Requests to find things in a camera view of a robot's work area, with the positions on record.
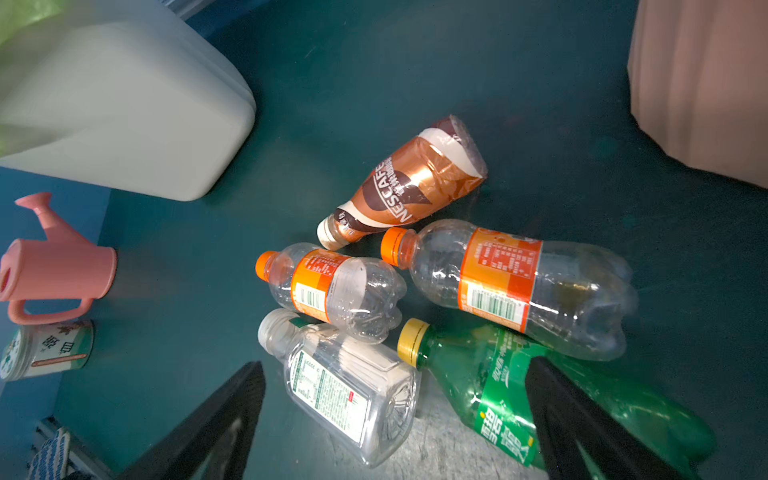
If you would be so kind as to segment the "orange cap bottle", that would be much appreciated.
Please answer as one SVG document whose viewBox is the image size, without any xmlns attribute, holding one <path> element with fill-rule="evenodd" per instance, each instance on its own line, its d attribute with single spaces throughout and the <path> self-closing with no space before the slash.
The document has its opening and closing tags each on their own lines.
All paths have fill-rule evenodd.
<svg viewBox="0 0 768 480">
<path fill-rule="evenodd" d="M 383 342 L 403 319 L 398 302 L 407 293 L 405 280 L 382 260 L 296 243 L 262 253 L 255 272 L 280 306 L 361 342 Z"/>
</svg>

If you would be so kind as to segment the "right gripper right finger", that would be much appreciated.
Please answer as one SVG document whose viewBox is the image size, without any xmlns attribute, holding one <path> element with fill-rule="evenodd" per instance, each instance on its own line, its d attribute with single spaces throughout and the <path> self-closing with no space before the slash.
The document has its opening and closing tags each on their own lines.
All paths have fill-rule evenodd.
<svg viewBox="0 0 768 480">
<path fill-rule="evenodd" d="M 586 459 L 607 479 L 682 477 L 549 360 L 531 361 L 525 388 L 551 479 L 589 479 Z"/>
</svg>

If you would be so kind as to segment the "orange label bottle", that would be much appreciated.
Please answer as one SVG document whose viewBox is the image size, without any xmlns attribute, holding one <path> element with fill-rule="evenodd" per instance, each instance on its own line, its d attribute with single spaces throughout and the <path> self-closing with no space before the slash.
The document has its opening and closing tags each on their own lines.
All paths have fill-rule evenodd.
<svg viewBox="0 0 768 480">
<path fill-rule="evenodd" d="M 394 227 L 382 259 L 409 272 L 431 302 L 507 327 L 573 358 L 612 361 L 626 350 L 632 269 L 592 244 L 541 241 L 444 219 Z"/>
</svg>

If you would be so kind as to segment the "clear bottle white label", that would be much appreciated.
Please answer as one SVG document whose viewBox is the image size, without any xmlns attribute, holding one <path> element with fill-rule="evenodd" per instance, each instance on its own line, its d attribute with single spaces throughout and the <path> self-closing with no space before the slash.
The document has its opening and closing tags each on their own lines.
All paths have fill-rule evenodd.
<svg viewBox="0 0 768 480">
<path fill-rule="evenodd" d="M 258 341 L 283 365 L 289 397 L 363 465 L 379 466 L 404 443 L 421 373 L 394 350 L 287 309 L 263 318 Z"/>
</svg>

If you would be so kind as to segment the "green plastic bottle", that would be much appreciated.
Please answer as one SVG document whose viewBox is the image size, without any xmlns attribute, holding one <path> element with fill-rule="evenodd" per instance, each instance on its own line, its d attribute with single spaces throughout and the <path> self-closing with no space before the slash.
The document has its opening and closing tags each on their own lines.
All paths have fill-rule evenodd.
<svg viewBox="0 0 768 480">
<path fill-rule="evenodd" d="M 411 318 L 397 351 L 407 364 L 433 375 L 464 425 L 525 467 L 545 467 L 525 389 L 536 358 L 552 362 L 684 478 L 697 478 L 698 465 L 716 448 L 714 431 L 676 401 L 491 322 L 446 330 Z"/>
</svg>

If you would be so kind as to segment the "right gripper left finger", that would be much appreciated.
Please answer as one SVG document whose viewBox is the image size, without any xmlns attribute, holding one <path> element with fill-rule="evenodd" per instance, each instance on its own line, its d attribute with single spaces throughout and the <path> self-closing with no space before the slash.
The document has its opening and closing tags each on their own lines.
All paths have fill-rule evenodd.
<svg viewBox="0 0 768 480">
<path fill-rule="evenodd" d="M 266 393 L 259 362 L 249 362 L 120 479 L 241 479 Z"/>
</svg>

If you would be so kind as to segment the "brown tea bottle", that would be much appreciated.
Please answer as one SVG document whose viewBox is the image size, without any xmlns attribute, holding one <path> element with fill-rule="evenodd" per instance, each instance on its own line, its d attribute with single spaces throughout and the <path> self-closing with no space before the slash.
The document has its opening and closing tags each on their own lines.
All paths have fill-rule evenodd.
<svg viewBox="0 0 768 480">
<path fill-rule="evenodd" d="M 470 194 L 488 176 L 465 124 L 449 115 L 380 162 L 350 200 L 317 227 L 336 251 L 363 237 L 417 223 Z"/>
</svg>

